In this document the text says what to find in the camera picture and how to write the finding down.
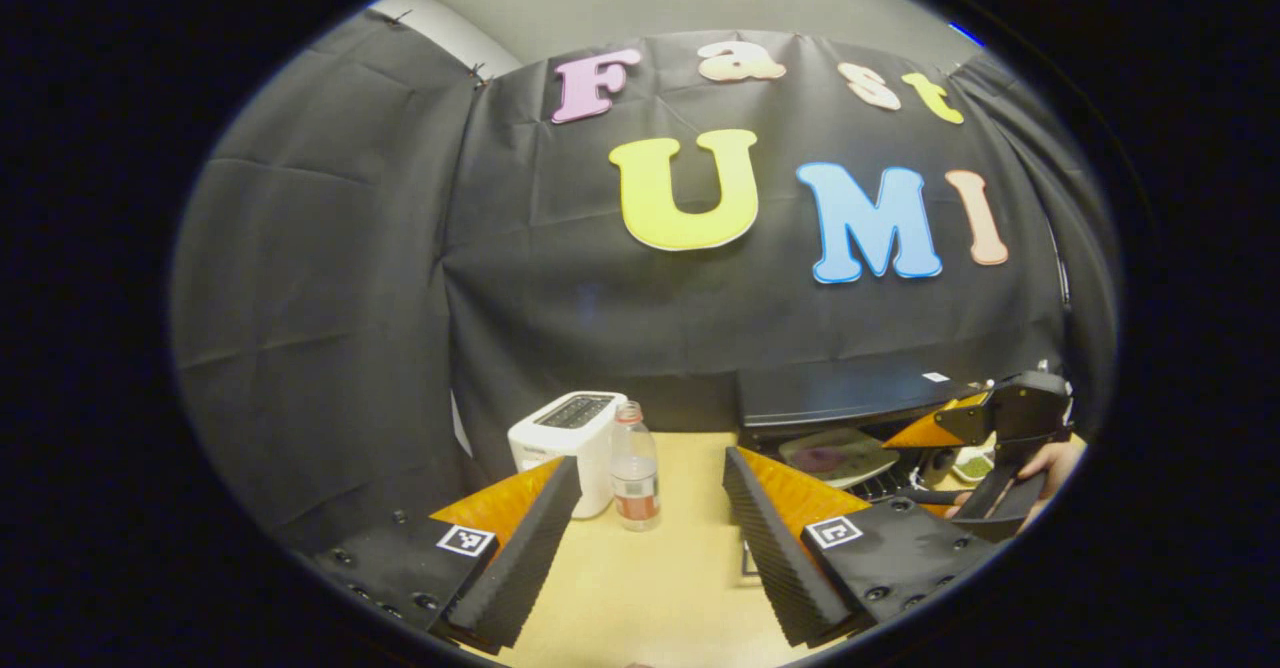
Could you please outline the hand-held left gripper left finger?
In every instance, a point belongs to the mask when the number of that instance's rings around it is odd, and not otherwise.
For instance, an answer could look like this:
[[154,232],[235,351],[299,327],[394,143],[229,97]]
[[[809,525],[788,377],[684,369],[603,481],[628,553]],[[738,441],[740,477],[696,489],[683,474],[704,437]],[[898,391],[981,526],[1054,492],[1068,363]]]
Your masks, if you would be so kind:
[[479,651],[512,648],[582,497],[554,457],[428,516],[390,518],[305,558],[408,631]]

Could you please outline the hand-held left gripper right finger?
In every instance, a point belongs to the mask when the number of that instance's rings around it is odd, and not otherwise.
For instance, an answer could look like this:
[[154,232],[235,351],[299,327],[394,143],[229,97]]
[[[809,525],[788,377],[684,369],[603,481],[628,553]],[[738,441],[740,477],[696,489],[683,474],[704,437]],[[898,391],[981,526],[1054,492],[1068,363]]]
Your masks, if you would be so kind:
[[910,498],[865,502],[741,447],[726,450],[722,485],[794,646],[918,612],[998,552]]

